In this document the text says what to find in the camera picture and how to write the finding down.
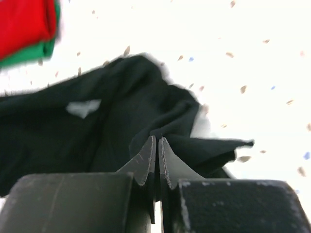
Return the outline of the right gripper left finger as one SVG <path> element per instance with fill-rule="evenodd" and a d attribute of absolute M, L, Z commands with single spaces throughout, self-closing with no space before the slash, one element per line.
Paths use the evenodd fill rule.
<path fill-rule="evenodd" d="M 11 189 L 3 233 L 148 233 L 155 222 L 156 139 L 114 173 L 35 174 Z"/>

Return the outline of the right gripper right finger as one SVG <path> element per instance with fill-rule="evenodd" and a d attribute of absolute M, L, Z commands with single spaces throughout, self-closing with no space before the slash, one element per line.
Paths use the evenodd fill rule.
<path fill-rule="evenodd" d="M 205 179 L 158 144 L 164 233 L 308 233 L 294 190 L 276 180 Z"/>

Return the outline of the black t shirt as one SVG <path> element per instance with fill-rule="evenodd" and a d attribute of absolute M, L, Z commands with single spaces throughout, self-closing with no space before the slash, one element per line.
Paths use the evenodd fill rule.
<path fill-rule="evenodd" d="M 115 172 L 150 136 L 205 178 L 253 141 L 192 138 L 199 102 L 144 56 L 0 99 L 0 194 L 40 173 Z"/>

